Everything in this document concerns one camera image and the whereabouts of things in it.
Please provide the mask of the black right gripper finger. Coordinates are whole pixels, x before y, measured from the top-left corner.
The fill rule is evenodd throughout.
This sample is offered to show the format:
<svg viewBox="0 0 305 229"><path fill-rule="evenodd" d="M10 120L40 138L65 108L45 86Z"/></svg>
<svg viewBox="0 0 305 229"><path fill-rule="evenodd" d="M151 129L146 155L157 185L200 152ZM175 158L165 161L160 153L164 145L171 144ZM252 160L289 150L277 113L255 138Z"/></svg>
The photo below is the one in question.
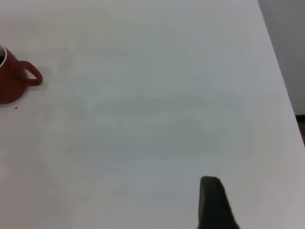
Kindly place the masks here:
<svg viewBox="0 0 305 229"><path fill-rule="evenodd" d="M200 180L199 229L239 229L225 188L217 177L203 176Z"/></svg>

